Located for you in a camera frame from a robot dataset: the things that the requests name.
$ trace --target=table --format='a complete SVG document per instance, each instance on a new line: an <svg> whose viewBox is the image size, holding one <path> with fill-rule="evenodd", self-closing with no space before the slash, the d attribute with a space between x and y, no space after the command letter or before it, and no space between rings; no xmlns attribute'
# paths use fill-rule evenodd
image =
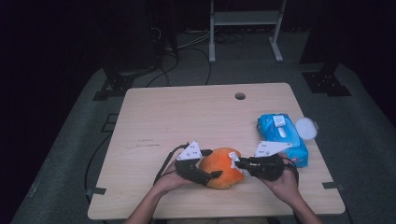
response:
<svg viewBox="0 0 396 224"><path fill-rule="evenodd" d="M304 117L287 83L128 90L96 186L106 193L93 195L88 216L127 218L152 186L168 153L187 142L196 140L201 148L232 147L244 157L253 156L261 140L257 119L267 113L287 113L294 121ZM299 169L302 195L317 214L343 213L337 189L322 186L332 177L315 140L306 145L309 166ZM291 214L259 180L247 176L230 189L192 185L174 190L160 200L154 217Z"/></svg>
<svg viewBox="0 0 396 224"><path fill-rule="evenodd" d="M278 63L283 62L277 46L277 37L280 31L280 25L283 20L287 0L282 0L279 10L268 11L215 11L214 1L210 1L210 38L209 38L209 61L216 61L215 50L215 26L220 25L264 25L274 24L274 36L269 37L270 45Z"/></svg>

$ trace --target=blue tissue box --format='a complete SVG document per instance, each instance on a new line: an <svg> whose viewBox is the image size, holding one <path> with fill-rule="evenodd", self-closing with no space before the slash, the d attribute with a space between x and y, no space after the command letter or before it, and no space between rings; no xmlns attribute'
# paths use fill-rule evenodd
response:
<svg viewBox="0 0 396 224"><path fill-rule="evenodd" d="M287 114L265 114L258 119L260 135L266 141L291 143L284 150L297 167L308 165L308 150Z"/></svg>

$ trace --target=white shelf frame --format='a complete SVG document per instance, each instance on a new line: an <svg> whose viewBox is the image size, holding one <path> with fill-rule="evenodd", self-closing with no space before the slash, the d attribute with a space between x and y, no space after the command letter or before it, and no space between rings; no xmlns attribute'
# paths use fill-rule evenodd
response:
<svg viewBox="0 0 396 224"><path fill-rule="evenodd" d="M270 11L231 11L231 12L216 12L214 9L214 1L210 1L210 40L209 40L209 61L214 63L216 61L215 48L215 26L219 25L264 25L274 24L274 36L269 37L270 45L278 63L283 62L283 57L280 54L277 46L277 38L279 35L280 25L283 20L287 0L282 0L279 10Z"/></svg>

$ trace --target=person's right hand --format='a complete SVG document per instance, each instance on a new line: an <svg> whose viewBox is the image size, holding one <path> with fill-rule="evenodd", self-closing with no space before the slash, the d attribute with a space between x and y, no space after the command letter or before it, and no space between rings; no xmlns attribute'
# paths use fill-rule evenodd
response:
<svg viewBox="0 0 396 224"><path fill-rule="evenodd" d="M297 181L294 172L289 168L285 168L283 175L275 181L260 179L274 194L284 203L291 205L301 200L302 196L298 190Z"/></svg>

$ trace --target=person's left hand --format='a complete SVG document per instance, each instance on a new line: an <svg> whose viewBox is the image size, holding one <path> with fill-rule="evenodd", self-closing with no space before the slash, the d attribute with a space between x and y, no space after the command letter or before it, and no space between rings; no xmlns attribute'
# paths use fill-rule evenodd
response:
<svg viewBox="0 0 396 224"><path fill-rule="evenodd" d="M154 188L162 191L164 194L167 192L178 189L184 185L194 184L194 182L185 179L177 174L175 162L173 161L163 172L163 175L154 184Z"/></svg>

